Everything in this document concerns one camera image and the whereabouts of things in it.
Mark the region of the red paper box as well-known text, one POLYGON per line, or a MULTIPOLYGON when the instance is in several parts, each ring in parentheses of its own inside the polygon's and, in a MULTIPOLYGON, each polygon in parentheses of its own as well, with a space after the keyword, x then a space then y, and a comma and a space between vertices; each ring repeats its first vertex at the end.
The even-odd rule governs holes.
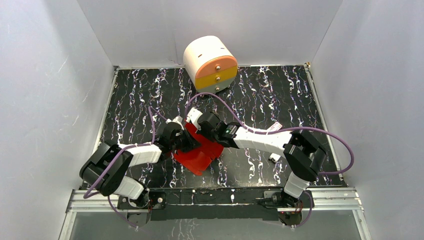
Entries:
POLYGON ((193 174, 201 176, 211 162, 222 154, 224 147, 196 133, 197 128, 192 123, 186 123, 185 128, 188 133, 200 143, 200 146, 188 152, 177 150, 173 157, 193 174))

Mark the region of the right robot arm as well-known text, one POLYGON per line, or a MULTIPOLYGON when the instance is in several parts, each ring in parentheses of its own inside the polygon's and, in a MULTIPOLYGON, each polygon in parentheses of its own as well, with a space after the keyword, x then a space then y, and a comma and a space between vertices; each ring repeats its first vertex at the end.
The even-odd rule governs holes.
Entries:
POLYGON ((261 204, 266 208, 295 207, 302 193, 318 177, 327 158, 325 147, 304 129, 271 133, 262 129, 248 129, 238 122, 226 124, 212 112, 202 113, 192 108, 187 122, 196 132, 224 148, 255 149, 283 157, 291 173, 279 196, 265 196, 261 204))

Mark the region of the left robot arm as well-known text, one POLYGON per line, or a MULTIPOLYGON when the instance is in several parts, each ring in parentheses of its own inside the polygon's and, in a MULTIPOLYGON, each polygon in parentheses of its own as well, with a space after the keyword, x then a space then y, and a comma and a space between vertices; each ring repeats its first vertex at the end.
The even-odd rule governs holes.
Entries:
POLYGON ((156 164, 180 153, 193 151, 201 145, 194 137, 199 129, 197 123, 182 125, 173 120, 151 142, 118 144, 106 140, 101 143, 79 172, 79 176, 90 185, 84 199, 96 194, 104 197, 119 195, 130 200, 134 207, 144 208, 150 201, 150 190, 145 184, 127 176, 128 169, 156 164))

